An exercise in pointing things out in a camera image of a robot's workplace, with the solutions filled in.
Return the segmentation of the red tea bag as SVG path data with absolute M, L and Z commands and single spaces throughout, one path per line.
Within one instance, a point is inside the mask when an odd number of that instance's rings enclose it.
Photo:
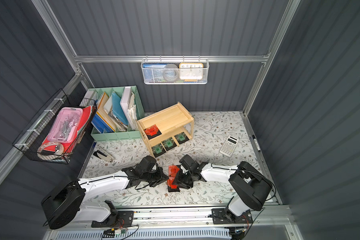
M 175 180 L 175 177 L 169 177 L 169 179 L 167 180 L 169 193 L 180 192 L 180 188 L 178 185 L 174 184 L 174 180 Z
M 162 134 L 156 125 L 153 125 L 149 128 L 144 129 L 144 133 L 146 134 L 146 136 L 149 140 Z
M 177 165 L 169 166 L 169 179 L 174 180 L 180 169 Z

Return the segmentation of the green tea bag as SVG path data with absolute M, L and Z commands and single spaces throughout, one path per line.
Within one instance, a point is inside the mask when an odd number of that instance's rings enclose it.
M 153 151 L 155 158 L 157 158 L 167 152 L 161 143 L 153 146 L 152 151 Z
M 185 132 L 182 132 L 180 134 L 175 135 L 175 139 L 177 142 L 181 145 L 189 140 L 188 136 L 185 134 Z
M 169 151 L 177 146 L 177 144 L 173 138 L 168 138 L 168 139 L 162 141 L 162 145 L 164 146 L 166 151 Z

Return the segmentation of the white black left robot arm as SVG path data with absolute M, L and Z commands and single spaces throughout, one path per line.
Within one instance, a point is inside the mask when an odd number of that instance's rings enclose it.
M 141 182 L 153 188 L 168 179 L 156 159 L 146 156 L 135 167 L 123 168 L 113 174 L 62 182 L 41 202 L 47 219 L 45 224 L 51 230 L 82 221 L 91 221 L 93 228 L 125 227 L 127 222 L 111 201 L 92 203 L 90 199 L 111 191 L 137 187 Z

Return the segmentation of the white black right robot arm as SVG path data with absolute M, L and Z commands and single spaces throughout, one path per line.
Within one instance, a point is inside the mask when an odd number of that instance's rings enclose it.
M 251 211 L 261 211 L 274 187 L 250 163 L 242 161 L 237 166 L 218 166 L 207 162 L 198 163 L 189 155 L 180 160 L 174 184 L 190 189 L 194 182 L 219 182 L 230 184 L 236 195 L 225 208 L 212 209 L 210 218 L 215 225 L 247 224 L 253 222 Z

